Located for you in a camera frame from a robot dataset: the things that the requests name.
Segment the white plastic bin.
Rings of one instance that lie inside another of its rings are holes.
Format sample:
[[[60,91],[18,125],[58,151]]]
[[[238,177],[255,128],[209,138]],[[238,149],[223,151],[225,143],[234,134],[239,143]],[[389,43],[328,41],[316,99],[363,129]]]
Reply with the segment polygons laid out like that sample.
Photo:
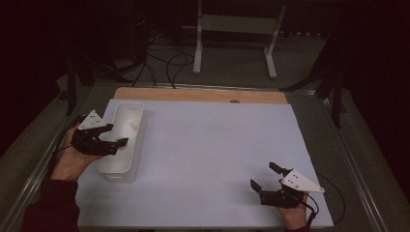
[[[131,122],[140,121],[138,130],[133,130]],[[118,137],[129,139],[125,147],[119,148],[115,155],[109,155],[97,162],[97,170],[108,182],[132,182],[136,177],[145,132],[146,117],[141,102],[120,102],[112,120],[113,129],[105,140],[116,142]]]

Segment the person's left hand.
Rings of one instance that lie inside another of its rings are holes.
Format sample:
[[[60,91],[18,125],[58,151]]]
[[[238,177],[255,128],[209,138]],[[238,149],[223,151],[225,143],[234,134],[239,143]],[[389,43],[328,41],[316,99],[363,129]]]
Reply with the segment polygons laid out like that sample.
[[[102,156],[84,155],[71,145],[76,127],[71,128],[67,134],[67,145],[50,175],[50,180],[76,182],[87,167]]]

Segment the aluminium floor rail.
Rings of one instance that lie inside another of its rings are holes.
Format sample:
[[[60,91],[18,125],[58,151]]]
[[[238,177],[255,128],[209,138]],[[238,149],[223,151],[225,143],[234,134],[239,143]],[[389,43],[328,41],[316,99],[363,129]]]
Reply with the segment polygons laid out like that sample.
[[[81,111],[92,87],[78,87],[76,105],[53,100],[0,159],[0,232],[17,232],[25,207],[35,198],[47,164],[66,125]]]
[[[326,123],[329,125],[333,135],[336,137],[338,146],[341,149],[341,157],[346,165],[347,171],[350,175],[351,181],[355,186],[356,192],[359,195],[362,206],[366,211],[367,218],[374,232],[389,232],[385,220],[382,218],[378,207],[373,199],[370,189],[356,163],[353,153],[351,152],[347,141],[341,131],[332,119],[332,106],[327,99],[318,100],[322,111],[326,117]]]

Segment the pale blue table mat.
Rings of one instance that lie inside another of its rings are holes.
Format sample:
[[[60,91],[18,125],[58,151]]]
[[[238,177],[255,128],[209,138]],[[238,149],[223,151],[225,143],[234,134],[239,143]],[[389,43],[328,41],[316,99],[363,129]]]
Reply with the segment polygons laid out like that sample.
[[[79,180],[79,225],[137,228],[274,228],[278,211],[250,187],[279,189],[274,162],[316,174],[289,104],[146,101],[131,183],[90,166]]]

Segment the black stand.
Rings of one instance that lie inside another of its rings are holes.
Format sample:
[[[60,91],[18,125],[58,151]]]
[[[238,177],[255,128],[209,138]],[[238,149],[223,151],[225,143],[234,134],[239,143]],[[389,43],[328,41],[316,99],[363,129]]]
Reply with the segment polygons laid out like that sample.
[[[68,101],[67,115],[71,115],[76,106],[76,78],[79,77],[84,85],[92,85],[94,83],[94,77],[91,72],[92,68],[96,68],[98,71],[105,73],[118,82],[131,83],[130,80],[125,79],[91,58],[81,54],[71,53],[67,56],[68,89],[65,92],[65,98]]]
[[[334,30],[325,42],[308,77],[288,87],[280,88],[281,92],[294,92],[319,80],[320,83],[314,91],[314,95],[319,99],[327,99],[330,94],[333,94],[332,119],[338,128],[340,127],[342,79],[345,58],[349,51],[348,42],[349,40],[343,32]]]

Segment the person's right hand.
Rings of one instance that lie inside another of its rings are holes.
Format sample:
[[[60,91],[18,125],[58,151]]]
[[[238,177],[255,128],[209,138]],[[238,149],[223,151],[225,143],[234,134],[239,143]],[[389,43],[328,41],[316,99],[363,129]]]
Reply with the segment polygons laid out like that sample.
[[[307,221],[307,207],[303,204],[299,204],[296,208],[278,208],[278,212],[281,215],[285,229],[298,229],[301,227],[308,227]]]

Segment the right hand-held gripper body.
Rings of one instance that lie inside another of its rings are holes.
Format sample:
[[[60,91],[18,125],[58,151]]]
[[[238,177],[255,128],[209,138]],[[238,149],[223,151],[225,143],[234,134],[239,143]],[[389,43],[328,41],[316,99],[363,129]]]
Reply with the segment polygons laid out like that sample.
[[[282,175],[279,181],[281,189],[263,190],[259,188],[262,205],[292,209],[304,202],[304,195],[307,192],[325,192],[324,188],[295,169],[275,169],[275,172]]]

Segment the white metal stand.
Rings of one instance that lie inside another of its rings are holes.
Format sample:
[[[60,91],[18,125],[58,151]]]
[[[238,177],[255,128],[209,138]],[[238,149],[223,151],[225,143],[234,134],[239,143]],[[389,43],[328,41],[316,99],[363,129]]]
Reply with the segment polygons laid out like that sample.
[[[264,57],[269,77],[271,79],[276,79],[278,77],[273,58],[273,50],[275,48],[279,29],[286,12],[286,5],[282,4],[280,6],[278,15],[275,18],[204,14],[202,7],[203,0],[198,0],[196,18],[196,48],[194,52],[192,69],[194,74],[201,73],[203,52],[202,32],[218,31],[270,35],[271,41],[269,45],[264,48]]]

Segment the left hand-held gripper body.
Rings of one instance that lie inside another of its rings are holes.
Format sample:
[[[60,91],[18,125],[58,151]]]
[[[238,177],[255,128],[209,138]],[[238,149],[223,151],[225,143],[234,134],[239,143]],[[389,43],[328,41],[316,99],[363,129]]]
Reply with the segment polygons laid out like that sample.
[[[103,127],[107,122],[95,111],[82,116],[80,124],[73,134],[71,144],[82,154],[90,156],[115,155],[118,148],[115,142],[100,139],[101,133],[97,128]]]

